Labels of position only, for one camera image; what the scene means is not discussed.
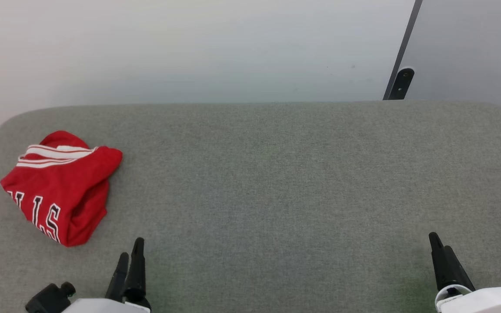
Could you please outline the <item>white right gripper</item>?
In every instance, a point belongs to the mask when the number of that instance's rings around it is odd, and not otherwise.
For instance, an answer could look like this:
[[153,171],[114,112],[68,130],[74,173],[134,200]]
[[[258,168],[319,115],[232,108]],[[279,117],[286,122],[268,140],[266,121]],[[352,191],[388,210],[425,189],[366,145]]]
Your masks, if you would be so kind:
[[436,232],[429,233],[438,313],[501,313],[501,287],[476,290],[453,248],[444,246]]

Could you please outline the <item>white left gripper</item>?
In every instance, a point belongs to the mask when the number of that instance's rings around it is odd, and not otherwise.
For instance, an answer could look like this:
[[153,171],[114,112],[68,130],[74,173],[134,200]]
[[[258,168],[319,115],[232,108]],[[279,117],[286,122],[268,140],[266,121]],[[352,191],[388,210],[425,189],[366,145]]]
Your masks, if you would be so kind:
[[151,313],[151,308],[148,307],[150,303],[146,296],[146,277],[144,239],[139,237],[135,240],[130,256],[126,252],[121,253],[105,298],[80,298],[62,312]]

